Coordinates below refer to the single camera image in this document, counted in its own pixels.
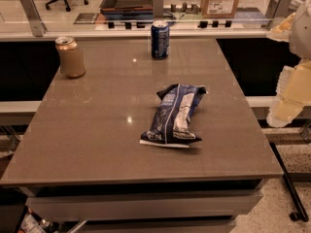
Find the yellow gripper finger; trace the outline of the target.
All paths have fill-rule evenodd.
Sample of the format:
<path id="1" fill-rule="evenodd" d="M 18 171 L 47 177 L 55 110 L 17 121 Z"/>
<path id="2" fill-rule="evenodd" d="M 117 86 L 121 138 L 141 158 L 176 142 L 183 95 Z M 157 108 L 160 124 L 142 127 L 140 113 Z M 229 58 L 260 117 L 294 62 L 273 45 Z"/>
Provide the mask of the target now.
<path id="1" fill-rule="evenodd" d="M 278 25 L 269 30 L 266 37 L 277 42 L 288 42 L 295 13 L 284 18 Z"/>

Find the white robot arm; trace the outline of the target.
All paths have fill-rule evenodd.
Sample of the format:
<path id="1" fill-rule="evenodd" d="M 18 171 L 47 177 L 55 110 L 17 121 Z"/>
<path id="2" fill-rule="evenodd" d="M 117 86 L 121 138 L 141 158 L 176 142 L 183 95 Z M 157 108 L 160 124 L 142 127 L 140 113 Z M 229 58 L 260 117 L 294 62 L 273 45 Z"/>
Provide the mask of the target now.
<path id="1" fill-rule="evenodd" d="M 285 66 L 280 73 L 276 98 L 266 118 L 270 126 L 284 127 L 311 103 L 311 0 L 270 29 L 267 37 L 288 42 L 290 52 L 300 58 L 297 65 Z"/>

